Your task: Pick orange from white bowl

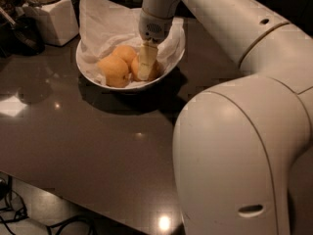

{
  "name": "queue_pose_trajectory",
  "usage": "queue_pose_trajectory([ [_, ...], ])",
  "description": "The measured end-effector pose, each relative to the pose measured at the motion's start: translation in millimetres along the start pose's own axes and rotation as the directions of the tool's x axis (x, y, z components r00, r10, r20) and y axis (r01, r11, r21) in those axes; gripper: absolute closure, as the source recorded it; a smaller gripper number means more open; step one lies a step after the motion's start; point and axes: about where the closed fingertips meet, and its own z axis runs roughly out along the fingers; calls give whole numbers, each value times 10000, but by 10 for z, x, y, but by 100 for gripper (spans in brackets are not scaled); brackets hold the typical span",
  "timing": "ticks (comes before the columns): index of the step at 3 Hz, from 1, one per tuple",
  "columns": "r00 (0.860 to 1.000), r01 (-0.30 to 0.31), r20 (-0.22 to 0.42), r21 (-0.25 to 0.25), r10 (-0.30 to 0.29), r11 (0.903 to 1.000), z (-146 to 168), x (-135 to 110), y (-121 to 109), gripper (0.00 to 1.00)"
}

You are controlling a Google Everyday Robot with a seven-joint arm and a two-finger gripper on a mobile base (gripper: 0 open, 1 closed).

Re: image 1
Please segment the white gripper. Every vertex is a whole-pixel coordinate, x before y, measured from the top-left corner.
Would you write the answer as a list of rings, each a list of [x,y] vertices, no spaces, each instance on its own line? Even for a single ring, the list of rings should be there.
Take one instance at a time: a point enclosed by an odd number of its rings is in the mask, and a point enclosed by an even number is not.
[[[144,10],[140,13],[139,34],[144,40],[139,51],[138,78],[146,81],[157,59],[157,44],[162,43],[172,27],[172,19],[160,19]]]

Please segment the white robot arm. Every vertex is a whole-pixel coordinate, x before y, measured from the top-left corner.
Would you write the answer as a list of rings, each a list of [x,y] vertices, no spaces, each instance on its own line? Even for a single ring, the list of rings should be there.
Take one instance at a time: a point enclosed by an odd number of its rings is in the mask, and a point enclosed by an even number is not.
[[[162,41],[183,2],[243,72],[180,113],[173,166],[186,235],[291,235],[288,186],[312,146],[313,41],[255,0],[143,0]]]

